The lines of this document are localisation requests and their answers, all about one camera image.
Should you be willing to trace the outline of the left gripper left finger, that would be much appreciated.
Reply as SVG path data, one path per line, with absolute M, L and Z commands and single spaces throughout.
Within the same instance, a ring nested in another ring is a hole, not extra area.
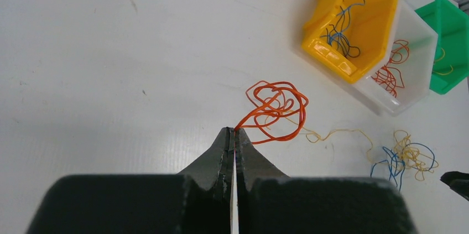
M 75 174 L 43 197 L 28 233 L 230 233 L 235 132 L 176 174 Z

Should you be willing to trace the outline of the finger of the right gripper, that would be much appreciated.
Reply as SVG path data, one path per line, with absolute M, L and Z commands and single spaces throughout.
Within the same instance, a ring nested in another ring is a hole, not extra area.
M 468 200 L 468 177 L 468 173 L 448 171 L 441 176 L 440 180 L 451 190 Z

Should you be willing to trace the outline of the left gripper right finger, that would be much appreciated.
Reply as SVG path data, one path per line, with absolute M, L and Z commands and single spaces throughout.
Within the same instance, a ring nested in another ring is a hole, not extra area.
M 234 133 L 240 233 L 417 233 L 388 181 L 291 177 Z

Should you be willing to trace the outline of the white plastic bin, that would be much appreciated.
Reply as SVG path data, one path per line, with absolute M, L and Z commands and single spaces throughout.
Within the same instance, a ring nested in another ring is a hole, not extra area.
M 399 0 L 384 59 L 353 87 L 392 116 L 429 93 L 437 33 Z

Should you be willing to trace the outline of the green plastic bin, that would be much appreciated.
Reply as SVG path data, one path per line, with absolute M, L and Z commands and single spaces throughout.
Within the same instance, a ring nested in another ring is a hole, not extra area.
M 430 90 L 444 95 L 468 77 L 468 15 L 449 0 L 415 10 L 438 35 Z

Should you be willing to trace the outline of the orange plastic bin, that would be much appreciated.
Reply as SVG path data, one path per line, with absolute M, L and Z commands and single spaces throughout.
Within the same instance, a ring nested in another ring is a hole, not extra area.
M 350 84 L 384 59 L 399 0 L 317 0 L 301 47 Z

